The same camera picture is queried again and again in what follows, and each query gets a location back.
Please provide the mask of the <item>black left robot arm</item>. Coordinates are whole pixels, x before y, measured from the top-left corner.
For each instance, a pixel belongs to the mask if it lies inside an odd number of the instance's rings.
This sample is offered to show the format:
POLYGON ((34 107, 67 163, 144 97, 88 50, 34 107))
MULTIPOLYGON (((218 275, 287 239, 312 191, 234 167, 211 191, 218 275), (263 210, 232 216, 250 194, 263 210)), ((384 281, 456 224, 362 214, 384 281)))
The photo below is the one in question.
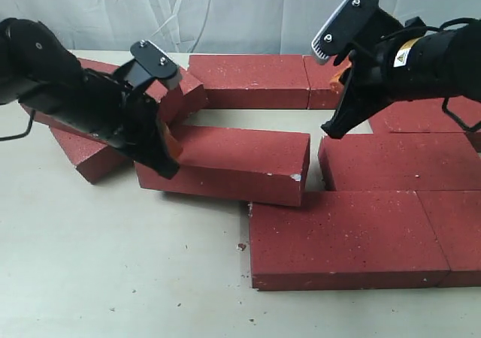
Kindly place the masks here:
POLYGON ((178 87, 178 65, 153 42, 130 47, 132 59, 107 73, 85 68, 42 22, 1 22, 1 103, 13 101, 100 140, 124 156, 173 178, 180 154, 159 103, 147 94, 154 83, 178 87))

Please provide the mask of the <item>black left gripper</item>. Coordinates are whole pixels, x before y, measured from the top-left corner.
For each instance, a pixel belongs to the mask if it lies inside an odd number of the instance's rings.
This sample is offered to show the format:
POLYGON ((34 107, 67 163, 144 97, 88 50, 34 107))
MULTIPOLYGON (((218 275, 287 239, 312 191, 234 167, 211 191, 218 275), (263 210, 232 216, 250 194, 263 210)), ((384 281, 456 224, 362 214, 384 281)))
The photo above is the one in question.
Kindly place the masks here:
POLYGON ((48 114, 170 179, 180 168, 183 148, 159 121, 159 104, 146 90, 156 81, 175 88, 179 75, 170 59, 153 64, 132 59, 111 74, 83 68, 77 59, 50 64, 56 100, 48 114))

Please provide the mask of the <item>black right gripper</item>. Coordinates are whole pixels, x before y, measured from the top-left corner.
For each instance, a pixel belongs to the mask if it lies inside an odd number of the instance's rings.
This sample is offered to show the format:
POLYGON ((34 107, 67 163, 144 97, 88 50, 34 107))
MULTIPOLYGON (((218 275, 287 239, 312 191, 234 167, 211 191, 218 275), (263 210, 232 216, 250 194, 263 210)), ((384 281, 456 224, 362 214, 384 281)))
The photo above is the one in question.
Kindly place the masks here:
POLYGON ((341 139, 391 104, 383 91, 381 70, 388 47, 381 39, 402 28, 398 20, 377 8, 343 60, 332 57, 337 71, 329 87, 332 92, 340 92, 340 102, 332 118, 321 125, 329 137, 341 139))

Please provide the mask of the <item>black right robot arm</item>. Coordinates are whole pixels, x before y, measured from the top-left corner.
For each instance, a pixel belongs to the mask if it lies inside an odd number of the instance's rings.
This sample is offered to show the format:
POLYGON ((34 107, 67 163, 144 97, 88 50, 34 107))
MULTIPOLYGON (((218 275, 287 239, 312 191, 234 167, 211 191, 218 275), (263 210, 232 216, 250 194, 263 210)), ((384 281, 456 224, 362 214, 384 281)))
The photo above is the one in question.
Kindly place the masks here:
POLYGON ((363 12, 344 7, 323 27, 321 51, 350 66, 339 78, 340 102, 322 130, 333 139, 398 101, 442 98, 442 111, 464 131, 468 125, 448 108, 463 96, 480 101, 480 21, 450 20, 438 28, 420 18, 400 24, 376 8, 363 12))

